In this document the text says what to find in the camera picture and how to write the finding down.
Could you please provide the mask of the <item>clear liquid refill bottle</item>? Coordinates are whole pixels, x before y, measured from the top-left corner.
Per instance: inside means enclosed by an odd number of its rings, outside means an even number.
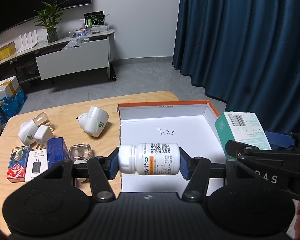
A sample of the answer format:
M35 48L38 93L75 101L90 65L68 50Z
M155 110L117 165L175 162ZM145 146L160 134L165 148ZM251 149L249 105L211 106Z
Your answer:
M93 157L93 151L89 144L77 144L70 147L70 159L74 164L86 163Z

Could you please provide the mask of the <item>white pill bottle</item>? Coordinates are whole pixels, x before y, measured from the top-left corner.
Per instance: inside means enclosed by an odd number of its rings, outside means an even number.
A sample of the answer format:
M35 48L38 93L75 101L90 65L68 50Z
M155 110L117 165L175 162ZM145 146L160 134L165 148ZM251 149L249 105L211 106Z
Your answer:
M175 143L121 145L118 162L120 172L125 174L175 175L180 169L180 150Z

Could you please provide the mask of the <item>blue plastic case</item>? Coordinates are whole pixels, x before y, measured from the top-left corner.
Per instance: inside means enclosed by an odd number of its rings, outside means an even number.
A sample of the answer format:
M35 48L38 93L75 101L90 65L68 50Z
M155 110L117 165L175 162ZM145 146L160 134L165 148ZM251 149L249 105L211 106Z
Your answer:
M69 151L63 137L51 138L47 141L48 168L56 163L69 159Z

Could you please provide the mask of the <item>white plug-in vaporizer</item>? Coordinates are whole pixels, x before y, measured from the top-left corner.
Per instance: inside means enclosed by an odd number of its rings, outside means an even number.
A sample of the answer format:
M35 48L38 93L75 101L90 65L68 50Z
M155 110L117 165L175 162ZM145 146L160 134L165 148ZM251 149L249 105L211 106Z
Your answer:
M108 119L109 114L106 111L94 106L77 117L80 128L92 137L98 137L102 133Z

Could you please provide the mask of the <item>teal white carton box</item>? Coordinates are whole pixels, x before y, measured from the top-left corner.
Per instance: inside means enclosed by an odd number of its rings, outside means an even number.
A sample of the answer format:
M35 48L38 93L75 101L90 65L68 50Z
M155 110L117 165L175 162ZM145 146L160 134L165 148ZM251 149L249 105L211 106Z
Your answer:
M219 140L228 158L226 143L229 140L256 146L261 150L271 150L270 143L255 113L223 112L215 121Z

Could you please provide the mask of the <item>white charger retail box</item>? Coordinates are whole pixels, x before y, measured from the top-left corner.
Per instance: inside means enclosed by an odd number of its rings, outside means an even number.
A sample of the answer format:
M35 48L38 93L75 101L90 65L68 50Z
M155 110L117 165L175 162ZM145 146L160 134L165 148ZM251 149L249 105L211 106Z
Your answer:
M25 182L31 181L47 169L47 149L30 151L26 164Z

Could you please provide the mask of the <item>white usb charger cube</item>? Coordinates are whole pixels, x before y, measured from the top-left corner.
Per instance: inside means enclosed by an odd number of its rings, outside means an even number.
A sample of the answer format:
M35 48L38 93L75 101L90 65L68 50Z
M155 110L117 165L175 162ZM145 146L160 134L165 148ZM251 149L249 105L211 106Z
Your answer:
M53 137L53 132L51 131L49 126L39 126L38 130L34 134L34 138L37 142L36 149L41 150L43 148L47 148L47 141Z

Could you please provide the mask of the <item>white vaporizer with clear bottle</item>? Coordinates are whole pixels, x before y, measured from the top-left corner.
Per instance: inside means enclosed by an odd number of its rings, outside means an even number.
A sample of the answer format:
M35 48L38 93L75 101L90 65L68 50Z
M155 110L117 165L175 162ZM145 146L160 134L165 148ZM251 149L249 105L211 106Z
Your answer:
M34 134L38 130L39 126L42 125L49 126L51 131L54 131L54 127L50 122L50 119L48 118L47 114L42 112L38 114L35 118L29 120L28 122L24 122L21 124L18 133L20 141L24 145L32 145L34 143L37 143L34 138Z

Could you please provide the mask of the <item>red playing card box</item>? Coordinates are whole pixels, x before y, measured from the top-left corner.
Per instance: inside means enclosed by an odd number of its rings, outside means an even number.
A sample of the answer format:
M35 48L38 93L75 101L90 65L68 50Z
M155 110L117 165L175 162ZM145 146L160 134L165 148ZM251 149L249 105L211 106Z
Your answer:
M7 180L11 183L24 182L26 165L31 147L19 146L12 149L7 169Z

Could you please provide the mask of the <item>orange white cardboard box lid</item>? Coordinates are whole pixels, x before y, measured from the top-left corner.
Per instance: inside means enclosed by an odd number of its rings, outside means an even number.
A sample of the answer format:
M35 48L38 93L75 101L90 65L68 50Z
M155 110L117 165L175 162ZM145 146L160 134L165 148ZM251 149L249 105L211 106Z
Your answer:
M191 157L225 163L215 121L219 113L208 100L119 103L121 145L172 142ZM121 174L122 192L177 192L188 181L172 176Z

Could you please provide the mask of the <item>blue plastic bag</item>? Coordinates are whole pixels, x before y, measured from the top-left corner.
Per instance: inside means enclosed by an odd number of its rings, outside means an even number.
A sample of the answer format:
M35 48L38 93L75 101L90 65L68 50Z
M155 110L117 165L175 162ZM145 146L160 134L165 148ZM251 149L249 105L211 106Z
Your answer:
M0 106L8 120L20 112L26 99L27 96L22 88L19 88L14 97L0 99Z

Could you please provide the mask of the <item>white tv console cabinet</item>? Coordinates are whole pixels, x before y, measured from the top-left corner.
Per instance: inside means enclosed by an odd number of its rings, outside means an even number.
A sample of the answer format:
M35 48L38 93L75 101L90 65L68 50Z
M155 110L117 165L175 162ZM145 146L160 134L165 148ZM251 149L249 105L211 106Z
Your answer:
M64 50L70 37L56 42L41 42L29 50L14 53L0 61L0 80L15 75L20 84L46 80L62 75L104 68L108 80L117 80L115 60L115 30L88 35L88 42Z

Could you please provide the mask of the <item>white yellow floor box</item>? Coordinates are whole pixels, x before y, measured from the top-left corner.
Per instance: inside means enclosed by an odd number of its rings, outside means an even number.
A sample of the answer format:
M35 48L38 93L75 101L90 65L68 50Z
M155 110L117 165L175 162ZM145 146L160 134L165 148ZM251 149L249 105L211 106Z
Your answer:
M0 100L3 98L12 98L19 90L19 82L16 76L8 77L0 81Z

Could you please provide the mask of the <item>blue curtain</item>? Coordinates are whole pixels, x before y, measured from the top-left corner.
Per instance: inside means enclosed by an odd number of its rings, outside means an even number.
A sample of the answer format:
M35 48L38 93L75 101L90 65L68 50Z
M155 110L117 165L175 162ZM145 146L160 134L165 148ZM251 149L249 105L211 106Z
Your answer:
M300 0L180 0L172 64L227 111L300 133Z

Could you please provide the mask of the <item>white router with antennas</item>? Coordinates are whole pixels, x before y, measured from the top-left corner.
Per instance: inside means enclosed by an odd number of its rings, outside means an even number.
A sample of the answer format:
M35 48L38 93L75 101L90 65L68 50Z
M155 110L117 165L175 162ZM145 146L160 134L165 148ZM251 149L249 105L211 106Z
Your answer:
M37 30L29 31L19 36L20 48L17 50L17 53L30 50L38 45L38 35Z

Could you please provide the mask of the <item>black green display box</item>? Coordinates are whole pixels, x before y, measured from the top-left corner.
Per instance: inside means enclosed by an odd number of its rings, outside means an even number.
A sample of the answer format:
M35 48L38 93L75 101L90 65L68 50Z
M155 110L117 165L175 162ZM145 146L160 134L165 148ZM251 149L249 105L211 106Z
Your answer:
M106 25L104 11L89 12L84 14L86 28L94 28Z

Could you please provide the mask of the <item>yellow cardboard box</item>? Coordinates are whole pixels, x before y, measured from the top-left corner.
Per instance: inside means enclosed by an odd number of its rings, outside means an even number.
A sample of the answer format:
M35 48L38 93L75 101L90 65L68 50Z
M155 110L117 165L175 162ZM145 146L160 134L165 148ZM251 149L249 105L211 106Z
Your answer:
M12 41L0 48L0 61L12 56L16 53L15 42Z

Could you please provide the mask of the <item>potted green plant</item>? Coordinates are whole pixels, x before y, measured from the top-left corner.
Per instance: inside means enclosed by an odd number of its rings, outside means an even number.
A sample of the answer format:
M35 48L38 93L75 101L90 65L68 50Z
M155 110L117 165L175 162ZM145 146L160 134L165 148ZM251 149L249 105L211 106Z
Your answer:
M43 27L47 32L47 42L52 43L59 40L56 25L61 22L63 17L62 5L64 2L53 1L52 3L43 2L43 9L35 10L36 26Z

